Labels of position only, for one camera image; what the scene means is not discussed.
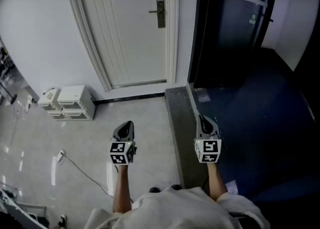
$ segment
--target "door handle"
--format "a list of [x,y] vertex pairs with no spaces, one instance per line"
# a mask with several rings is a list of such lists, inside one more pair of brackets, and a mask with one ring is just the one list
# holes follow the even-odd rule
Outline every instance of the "door handle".
[[149,10],[149,13],[156,13],[158,18],[158,28],[166,27],[165,0],[156,0],[156,10]]

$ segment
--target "forearm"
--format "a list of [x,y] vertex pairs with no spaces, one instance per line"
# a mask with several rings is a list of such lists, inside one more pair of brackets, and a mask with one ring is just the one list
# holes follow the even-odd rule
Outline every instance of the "forearm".
[[222,194],[227,192],[227,188],[221,179],[215,163],[207,163],[209,173],[210,198],[216,201]]
[[131,202],[128,182],[128,166],[119,165],[118,179],[113,200],[113,212],[126,213],[130,210]]

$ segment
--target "power plug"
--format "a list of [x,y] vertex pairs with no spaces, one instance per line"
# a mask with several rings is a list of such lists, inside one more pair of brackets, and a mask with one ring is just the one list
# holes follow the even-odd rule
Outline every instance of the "power plug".
[[60,162],[61,161],[61,159],[62,159],[62,157],[65,155],[65,151],[64,150],[60,150],[60,152],[59,152],[59,154],[56,156],[56,161],[57,162]]

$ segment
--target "white shirt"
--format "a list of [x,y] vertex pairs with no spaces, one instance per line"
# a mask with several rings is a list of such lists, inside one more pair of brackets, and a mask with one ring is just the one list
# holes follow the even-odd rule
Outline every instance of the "white shirt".
[[94,209],[85,229],[241,229],[230,213],[247,215],[260,228],[270,228],[260,209],[241,195],[224,193],[214,201],[200,187],[168,187],[142,195],[125,214]]

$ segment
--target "white wall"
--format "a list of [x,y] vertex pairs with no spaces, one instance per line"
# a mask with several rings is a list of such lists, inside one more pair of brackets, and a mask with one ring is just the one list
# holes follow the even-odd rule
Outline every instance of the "white wall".
[[180,0],[176,84],[105,92],[90,62],[69,0],[0,0],[0,35],[40,96],[52,87],[87,85],[98,100],[163,92],[187,83],[197,0]]
[[295,70],[313,32],[319,0],[275,0],[262,47],[271,48]]

